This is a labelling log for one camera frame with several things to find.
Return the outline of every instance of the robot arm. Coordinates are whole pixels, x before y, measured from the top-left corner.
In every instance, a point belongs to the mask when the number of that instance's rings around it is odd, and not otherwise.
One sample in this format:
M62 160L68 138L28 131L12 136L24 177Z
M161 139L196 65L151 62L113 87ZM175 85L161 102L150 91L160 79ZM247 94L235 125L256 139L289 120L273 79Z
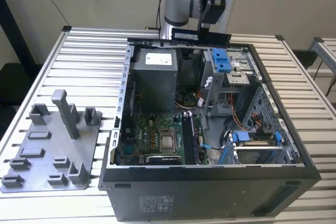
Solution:
M172 39L173 28L181 28L188 23L189 18L196 18L199 20L198 37L206 37L209 25L219 20L225 5L226 0L166 0L160 36Z

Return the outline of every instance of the white sticker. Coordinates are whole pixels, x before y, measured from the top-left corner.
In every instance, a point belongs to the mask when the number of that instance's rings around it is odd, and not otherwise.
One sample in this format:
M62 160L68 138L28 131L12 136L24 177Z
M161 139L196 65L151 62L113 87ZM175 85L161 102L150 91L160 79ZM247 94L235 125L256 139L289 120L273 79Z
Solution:
M202 107L203 102L204 102L203 98L199 98L197 105L198 105L199 107Z
M171 54L159 54L149 52L146 54L146 65L172 65Z
M198 35L196 34L181 34L181 33L175 33L176 39L190 39L190 40L198 40Z
M139 196L140 211L145 212L172 212L174 195L144 195Z
M231 61L231 66L239 67L239 62L237 62L237 61Z

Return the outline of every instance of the white wall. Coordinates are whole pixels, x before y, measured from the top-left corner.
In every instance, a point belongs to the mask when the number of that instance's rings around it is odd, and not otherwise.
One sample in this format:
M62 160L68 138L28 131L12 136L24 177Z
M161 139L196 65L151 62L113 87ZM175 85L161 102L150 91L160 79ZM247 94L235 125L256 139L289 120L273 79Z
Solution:
M155 26L158 0L54 1L73 26L139 29ZM33 57L43 63L65 25L63 18L50 0L7 2ZM336 38L335 18L336 0L235 0L226 31L282 34L291 48L307 49L314 36ZM195 28L196 24L190 22L188 27ZM1 32L0 67L18 61Z
M226 31L281 34L292 49L313 37L336 38L336 0L235 0Z
M143 29L155 26L159 0L54 1L72 26ZM50 0L7 2L32 54L43 62L65 25L62 16Z

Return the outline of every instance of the slotted aluminum surface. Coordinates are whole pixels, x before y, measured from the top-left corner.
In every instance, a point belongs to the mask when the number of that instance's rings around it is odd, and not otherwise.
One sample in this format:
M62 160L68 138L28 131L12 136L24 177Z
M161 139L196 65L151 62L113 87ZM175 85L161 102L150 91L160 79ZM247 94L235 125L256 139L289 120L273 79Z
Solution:
M26 116L32 104L44 102L49 110L55 110L56 107L49 102L50 97L55 88L65 88L69 103L78 104L78 110L83 110L84 106L96 106L103 112L91 183L89 188L79 191L0 193L0 220L34 224L117 222L106 192L99 191L97 185L104 145L113 126L118 78L127 37L156 38L158 33L152 30L73 28L71 32L61 34L0 142L0 177L7 173L7 161L15 156L17 145L24 138L22 130L28 129L30 125ZM317 88L307 78L307 73L295 61L287 45L279 42L275 36L233 35L232 42L255 44L261 59L267 63L266 68L289 115L299 127L298 132L312 155L322 180L276 218L192 220L183 223L335 223L336 136L333 134L333 111L330 111ZM279 66L279 61L286 63ZM322 104L322 107L314 107L316 104ZM324 126L326 129L321 130L318 127L324 125L324 122L327 122Z

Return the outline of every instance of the motherboard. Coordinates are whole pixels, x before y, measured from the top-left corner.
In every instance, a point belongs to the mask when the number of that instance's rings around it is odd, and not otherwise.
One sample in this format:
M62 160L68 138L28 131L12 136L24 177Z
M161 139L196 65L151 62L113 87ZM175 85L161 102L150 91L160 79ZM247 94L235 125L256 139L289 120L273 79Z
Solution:
M185 153L189 151L185 150L181 115L139 114L135 118L134 140L123 144L121 165L148 165L167 158L186 164ZM198 140L203 137L201 119L198 115L192 119L194 139ZM202 157L197 163L205 161Z

